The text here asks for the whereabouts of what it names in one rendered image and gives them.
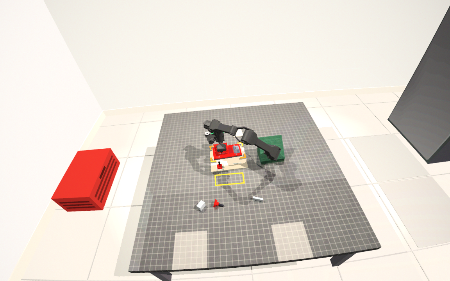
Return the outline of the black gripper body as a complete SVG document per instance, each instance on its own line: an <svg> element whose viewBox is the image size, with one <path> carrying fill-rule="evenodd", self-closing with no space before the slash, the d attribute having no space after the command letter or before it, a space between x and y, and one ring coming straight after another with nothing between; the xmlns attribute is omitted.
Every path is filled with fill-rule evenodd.
<svg viewBox="0 0 450 281"><path fill-rule="evenodd" d="M227 150L226 144L223 143L223 141L225 141L224 133L222 135L215 135L215 138L217 138L218 142L220 143L216 146L217 152L226 151Z"/></svg>

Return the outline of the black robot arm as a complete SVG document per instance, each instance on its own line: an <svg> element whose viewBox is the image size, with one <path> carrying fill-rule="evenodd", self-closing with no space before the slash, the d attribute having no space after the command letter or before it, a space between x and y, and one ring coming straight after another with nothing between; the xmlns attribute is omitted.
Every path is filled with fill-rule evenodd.
<svg viewBox="0 0 450 281"><path fill-rule="evenodd" d="M249 129L245 126L228 126L226 124L220 123L220 121L216 119L213 119L212 121L206 120L203 125L205 129L208 129L210 133L213 133L207 136L207 141L209 142L209 144L213 144L215 141L218 142L217 138L215 138L215 135L228 133L235 136L235 138L241 143L244 143L246 145L255 145L258 148L262 149L264 151L264 154L267 155L267 158L269 158L270 160L277 161L280 151L282 150L276 145L266 144L261 139L258 139L257 134L254 132L254 130ZM236 132L238 131L238 129L245 129L241 140L236 137Z"/></svg>

